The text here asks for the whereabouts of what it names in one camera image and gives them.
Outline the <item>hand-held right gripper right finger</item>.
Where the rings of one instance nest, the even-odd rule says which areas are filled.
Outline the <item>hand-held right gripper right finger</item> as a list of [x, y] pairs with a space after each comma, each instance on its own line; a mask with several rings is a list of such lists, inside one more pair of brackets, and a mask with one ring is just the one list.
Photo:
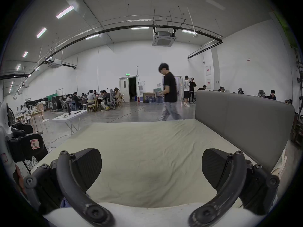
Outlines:
[[206, 149], [202, 156], [202, 172], [216, 196], [194, 210], [191, 227], [209, 227], [218, 222], [239, 198], [243, 208], [257, 216], [265, 216], [274, 205], [280, 179], [262, 165], [253, 165], [240, 150], [226, 153]]

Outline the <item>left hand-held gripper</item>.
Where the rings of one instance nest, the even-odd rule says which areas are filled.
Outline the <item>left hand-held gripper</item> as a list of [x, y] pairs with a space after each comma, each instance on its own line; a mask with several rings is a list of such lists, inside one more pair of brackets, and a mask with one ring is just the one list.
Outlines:
[[31, 169], [41, 161], [48, 150], [40, 132], [34, 132], [29, 124], [16, 122], [8, 104], [1, 103], [0, 109], [0, 155], [3, 166], [9, 174], [15, 172], [14, 166], [21, 162], [31, 174]]

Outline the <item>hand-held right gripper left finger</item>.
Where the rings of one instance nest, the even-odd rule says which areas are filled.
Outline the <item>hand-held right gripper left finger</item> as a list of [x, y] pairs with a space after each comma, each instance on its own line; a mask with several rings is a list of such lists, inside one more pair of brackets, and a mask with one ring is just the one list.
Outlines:
[[25, 177], [27, 198], [41, 215], [59, 209], [65, 199], [86, 222], [93, 226], [112, 227], [115, 220], [111, 212], [86, 194], [101, 169], [102, 159], [98, 149], [84, 149], [76, 153], [63, 150], [51, 165], [41, 164], [33, 174]]

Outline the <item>person's left hand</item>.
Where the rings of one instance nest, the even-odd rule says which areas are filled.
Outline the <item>person's left hand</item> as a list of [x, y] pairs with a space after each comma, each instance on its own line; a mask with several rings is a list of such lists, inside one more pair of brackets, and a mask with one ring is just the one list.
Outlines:
[[26, 189], [24, 187], [24, 178], [21, 175], [19, 167], [15, 164], [15, 171], [13, 172], [13, 179], [15, 181], [16, 190], [27, 199]]

